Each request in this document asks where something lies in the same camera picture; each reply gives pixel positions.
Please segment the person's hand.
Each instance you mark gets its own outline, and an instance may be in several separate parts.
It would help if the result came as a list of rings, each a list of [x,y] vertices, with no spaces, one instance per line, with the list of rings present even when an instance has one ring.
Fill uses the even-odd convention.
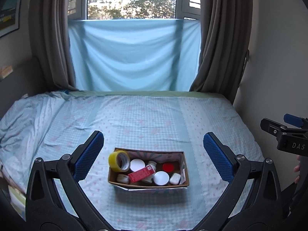
[[[299,162],[298,163],[298,165],[296,165],[295,167],[294,167],[294,169],[293,169],[293,171],[295,172],[295,173],[298,173],[297,174],[297,176],[296,176],[296,178],[295,178],[295,184],[298,184],[299,183],[299,181],[300,181],[300,168],[301,168],[301,157],[298,155],[297,157],[296,157],[296,159],[297,159],[297,161]]]

